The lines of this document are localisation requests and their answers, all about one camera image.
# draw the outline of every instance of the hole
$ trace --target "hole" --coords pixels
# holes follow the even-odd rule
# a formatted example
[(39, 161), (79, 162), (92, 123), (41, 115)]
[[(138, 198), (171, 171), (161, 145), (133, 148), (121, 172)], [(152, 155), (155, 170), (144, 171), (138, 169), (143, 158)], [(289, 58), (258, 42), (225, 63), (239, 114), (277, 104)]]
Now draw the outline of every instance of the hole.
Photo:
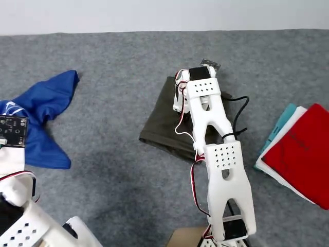
[(223, 179), (227, 179), (230, 176), (230, 169), (222, 170)]

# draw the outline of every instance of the blue shirt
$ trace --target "blue shirt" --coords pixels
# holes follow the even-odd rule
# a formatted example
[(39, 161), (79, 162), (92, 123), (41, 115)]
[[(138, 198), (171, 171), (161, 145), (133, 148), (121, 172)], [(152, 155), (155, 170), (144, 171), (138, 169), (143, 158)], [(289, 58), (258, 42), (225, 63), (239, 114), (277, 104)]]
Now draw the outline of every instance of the blue shirt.
[(25, 163), (45, 168), (69, 169), (71, 160), (47, 134), (44, 124), (54, 120), (70, 104), (79, 82), (75, 70), (33, 85), (13, 99), (0, 101), (3, 115), (28, 117)]

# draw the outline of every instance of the gray carpet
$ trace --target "gray carpet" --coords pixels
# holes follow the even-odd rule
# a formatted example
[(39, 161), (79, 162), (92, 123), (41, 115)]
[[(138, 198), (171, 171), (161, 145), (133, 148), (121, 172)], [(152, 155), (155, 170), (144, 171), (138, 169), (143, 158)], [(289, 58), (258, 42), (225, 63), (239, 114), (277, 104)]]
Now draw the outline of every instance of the gray carpet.
[[(252, 246), (328, 246), (329, 213), (252, 165), (288, 103), (329, 109), (329, 30), (0, 37), (0, 99), (68, 69), (81, 78), (70, 107), (47, 125), (72, 168), (27, 166), (40, 205), (61, 223), (80, 216), (104, 246), (164, 246), (176, 228), (206, 225), (190, 164), (138, 141), (166, 77), (202, 58), (222, 63), (223, 90), (250, 97), (237, 129), (248, 127), (240, 140), (258, 225)], [(241, 106), (231, 105), (230, 117)], [(206, 205), (205, 167), (196, 176)]]

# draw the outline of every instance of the red wire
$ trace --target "red wire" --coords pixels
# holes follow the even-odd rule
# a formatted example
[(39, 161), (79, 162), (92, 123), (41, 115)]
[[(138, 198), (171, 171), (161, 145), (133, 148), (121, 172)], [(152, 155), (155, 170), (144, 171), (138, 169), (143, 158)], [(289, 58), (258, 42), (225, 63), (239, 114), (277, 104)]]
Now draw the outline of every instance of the red wire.
[(16, 176), (16, 175), (19, 175), (19, 174), (22, 174), (22, 173), (26, 173), (26, 172), (30, 172), (30, 173), (32, 173), (32, 175), (34, 176), (34, 173), (31, 172), (31, 171), (27, 171), (27, 170), (25, 170), (25, 171), (17, 171), (17, 172), (14, 172), (14, 173), (8, 174), (8, 175), (6, 175), (6, 176), (0, 178), (0, 181), (5, 180), (5, 179), (10, 178), (10, 177), (13, 177), (13, 176)]
[(202, 237), (204, 239), (213, 239), (214, 237), (212, 235), (207, 236), (207, 234), (209, 233), (211, 228), (211, 225), (208, 225), (208, 227), (206, 228), (206, 230), (204, 231), (204, 233), (202, 234)]
[[(179, 73), (179, 71), (178, 71), (178, 72), (176, 73), (176, 75), (175, 75), (175, 80), (177, 80), (177, 75), (178, 75), (178, 73)], [(182, 108), (181, 108), (181, 113), (180, 113), (179, 124), (178, 124), (178, 125), (180, 125), (180, 123), (181, 123), (181, 121), (182, 121), (182, 119), (183, 119), (183, 117), (184, 117), (184, 108), (185, 108), (185, 107), (184, 107), (184, 106), (185, 106), (184, 90), (185, 90), (186, 86), (180, 88), (179, 86), (180, 86), (182, 83), (187, 83), (187, 82), (186, 82), (186, 81), (181, 81), (181, 82), (177, 85), (178, 89), (181, 89), (181, 94), (182, 94)], [(204, 153), (201, 154), (201, 155), (198, 155), (198, 154), (196, 155), (195, 160), (194, 160), (194, 163), (193, 163), (192, 166), (191, 166), (191, 185), (192, 185), (192, 193), (193, 193), (194, 203), (195, 203), (196, 207), (197, 207), (202, 213), (204, 213), (204, 214), (206, 214), (207, 216), (210, 217), (210, 214), (209, 214), (208, 212), (206, 212), (206, 211), (204, 211), (202, 208), (200, 208), (199, 203), (198, 203), (198, 201), (197, 201), (197, 197), (196, 197), (196, 189), (195, 189), (194, 166), (195, 166), (196, 163), (198, 163), (198, 162), (200, 162), (200, 161), (204, 161), (204, 160), (205, 160)], [(209, 233), (210, 228), (211, 228), (211, 225), (208, 225), (208, 227), (207, 227), (206, 230), (204, 231), (204, 233), (203, 233), (203, 235), (202, 235), (202, 237), (203, 237), (204, 239), (213, 239), (213, 236), (212, 236), (212, 235), (206, 236), (206, 235)]]
[(10, 177), (14, 177), (14, 176), (20, 175), (20, 174), (24, 174), (24, 173), (28, 173), (28, 174), (32, 175), (32, 176), (35, 178), (35, 175), (34, 175), (33, 172), (28, 171), (28, 170), (24, 170), (24, 171), (17, 171), (17, 172), (14, 172), (14, 173), (8, 174), (8, 175), (6, 175), (6, 176), (0, 178), (0, 181), (5, 180), (5, 179), (8, 179), (8, 178), (10, 178)]
[(196, 197), (196, 189), (195, 189), (195, 179), (194, 179), (194, 166), (196, 163), (200, 162), (200, 161), (204, 161), (205, 158), (204, 157), (200, 157), (198, 160), (196, 160), (192, 166), (191, 166), (191, 185), (192, 185), (192, 193), (193, 193), (193, 198), (194, 198), (194, 203), (196, 205), (196, 207), (204, 214), (206, 214), (207, 216), (210, 216), (209, 213), (207, 213), (206, 211), (204, 211), (202, 208), (200, 208), (199, 203), (197, 201), (197, 197)]

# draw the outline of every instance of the red cloth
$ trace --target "red cloth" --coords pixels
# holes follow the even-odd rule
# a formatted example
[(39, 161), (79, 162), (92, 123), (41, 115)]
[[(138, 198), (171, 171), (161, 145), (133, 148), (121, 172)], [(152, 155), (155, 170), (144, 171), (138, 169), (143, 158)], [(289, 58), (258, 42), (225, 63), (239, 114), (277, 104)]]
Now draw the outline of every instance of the red cloth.
[(311, 106), (262, 158), (296, 190), (329, 209), (329, 112)]

